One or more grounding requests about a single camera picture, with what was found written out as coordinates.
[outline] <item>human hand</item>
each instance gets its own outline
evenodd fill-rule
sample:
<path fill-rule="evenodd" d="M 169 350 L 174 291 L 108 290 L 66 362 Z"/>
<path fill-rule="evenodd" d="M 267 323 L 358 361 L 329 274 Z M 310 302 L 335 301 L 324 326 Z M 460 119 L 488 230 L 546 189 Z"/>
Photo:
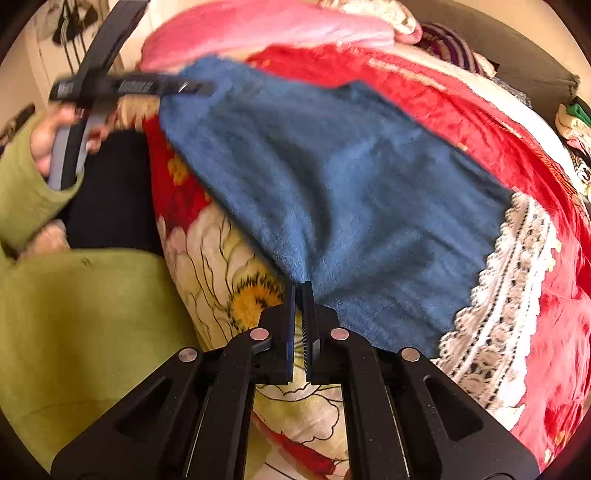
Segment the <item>human hand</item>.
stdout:
<path fill-rule="evenodd" d="M 56 139 L 60 127 L 76 125 L 86 116 L 86 112 L 77 109 L 74 105 L 67 104 L 50 111 L 31 134 L 31 155 L 37 170 L 42 177 L 49 176 L 51 164 L 51 152 L 53 142 Z M 86 144 L 88 153 L 97 153 L 101 143 L 107 139 L 115 124 L 115 114 L 109 116 L 104 125 L 94 127 L 90 130 L 89 140 Z"/>

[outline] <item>metal pin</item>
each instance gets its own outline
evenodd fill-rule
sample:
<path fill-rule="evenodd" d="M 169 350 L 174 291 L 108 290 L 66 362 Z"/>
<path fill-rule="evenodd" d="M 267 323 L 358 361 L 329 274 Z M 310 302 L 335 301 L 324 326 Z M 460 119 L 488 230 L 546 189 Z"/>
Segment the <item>metal pin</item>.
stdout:
<path fill-rule="evenodd" d="M 404 358 L 407 362 L 416 362 L 419 358 L 421 358 L 421 354 L 414 348 L 405 348 L 402 350 L 402 358 Z"/>
<path fill-rule="evenodd" d="M 346 340 L 349 338 L 349 331 L 344 328 L 333 328 L 330 331 L 330 336 L 335 340 Z"/>
<path fill-rule="evenodd" d="M 255 328 L 251 331 L 251 338 L 257 342 L 267 340 L 269 338 L 269 331 L 264 328 Z"/>
<path fill-rule="evenodd" d="M 197 351 L 194 348 L 183 348 L 178 353 L 178 359 L 188 364 L 197 358 Z"/>

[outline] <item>black pants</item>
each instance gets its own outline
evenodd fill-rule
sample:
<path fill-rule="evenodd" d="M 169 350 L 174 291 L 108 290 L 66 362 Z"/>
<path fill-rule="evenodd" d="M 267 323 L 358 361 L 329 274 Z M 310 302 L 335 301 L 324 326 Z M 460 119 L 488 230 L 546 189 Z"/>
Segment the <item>black pants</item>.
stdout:
<path fill-rule="evenodd" d="M 80 190 L 59 218 L 72 248 L 135 248 L 162 255 L 145 135 L 114 132 L 89 155 Z"/>

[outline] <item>gray fabric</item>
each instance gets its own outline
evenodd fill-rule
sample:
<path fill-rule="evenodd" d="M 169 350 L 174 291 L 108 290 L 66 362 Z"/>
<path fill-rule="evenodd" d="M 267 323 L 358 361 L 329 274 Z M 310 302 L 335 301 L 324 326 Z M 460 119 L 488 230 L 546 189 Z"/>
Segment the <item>gray fabric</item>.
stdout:
<path fill-rule="evenodd" d="M 534 110 L 550 125 L 561 103 L 569 104 L 579 77 L 518 31 L 474 8 L 452 0 L 405 0 L 420 22 L 453 29 L 470 48 L 498 63 L 497 76 L 527 94 Z"/>

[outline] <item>lace edge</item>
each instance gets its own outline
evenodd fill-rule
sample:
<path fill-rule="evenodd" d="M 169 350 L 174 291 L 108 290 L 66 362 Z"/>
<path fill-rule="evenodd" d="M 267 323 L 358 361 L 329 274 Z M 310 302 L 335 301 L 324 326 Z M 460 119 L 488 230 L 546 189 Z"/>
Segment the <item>lace edge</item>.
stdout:
<path fill-rule="evenodd" d="M 543 212 L 544 220 L 548 222 L 548 230 L 544 238 L 538 240 L 534 245 L 529 248 L 524 245 L 524 249 L 529 250 L 530 254 L 535 257 L 535 266 L 532 271 L 527 275 L 527 280 L 523 282 L 523 287 L 528 290 L 531 294 L 529 295 L 529 305 L 524 310 L 524 306 L 521 304 L 520 299 L 518 309 L 523 313 L 521 319 L 521 331 L 518 334 L 514 355 L 512 362 L 508 362 L 505 366 L 505 373 L 501 379 L 497 382 L 495 390 L 494 401 L 489 401 L 490 396 L 483 395 L 484 401 L 480 398 L 475 398 L 479 401 L 483 407 L 485 407 L 492 415 L 496 412 L 499 413 L 498 420 L 501 421 L 508 429 L 512 428 L 521 412 L 522 407 L 517 407 L 523 394 L 525 393 L 525 376 L 527 374 L 526 358 L 531 350 L 531 337 L 537 329 L 537 316 L 540 312 L 540 295 L 541 286 L 545 278 L 545 273 L 548 267 L 552 266 L 553 257 L 551 250 L 557 249 L 559 251 L 559 241 L 556 237 L 556 229 L 545 210 L 531 197 L 523 194 L 522 192 L 516 191 L 511 196 L 511 207 L 505 212 L 505 222 L 501 225 L 500 236 L 495 242 L 495 250 L 491 253 L 486 260 L 486 268 L 479 274 L 479 284 L 474 287 L 471 291 L 470 299 L 471 305 L 460 310 L 456 314 L 454 321 L 454 330 L 445 334 L 439 343 L 440 356 L 432 361 L 440 367 L 445 373 L 450 375 L 452 371 L 460 370 L 462 364 L 465 363 L 465 358 L 456 359 L 453 362 L 454 354 L 452 344 L 456 341 L 461 341 L 462 337 L 470 336 L 471 340 L 474 340 L 476 333 L 485 326 L 485 321 L 475 322 L 475 317 L 479 311 L 483 308 L 486 311 L 490 311 L 493 306 L 487 305 L 486 302 L 490 301 L 491 294 L 498 288 L 499 282 L 502 280 L 501 268 L 506 264 L 507 258 L 510 254 L 510 250 L 513 249 L 516 244 L 515 236 L 515 223 L 519 219 L 519 213 L 524 208 L 525 202 L 532 202 L 536 210 Z M 541 245 L 541 249 L 536 252 L 537 248 Z M 459 382 L 461 378 L 453 378 L 456 382 Z"/>

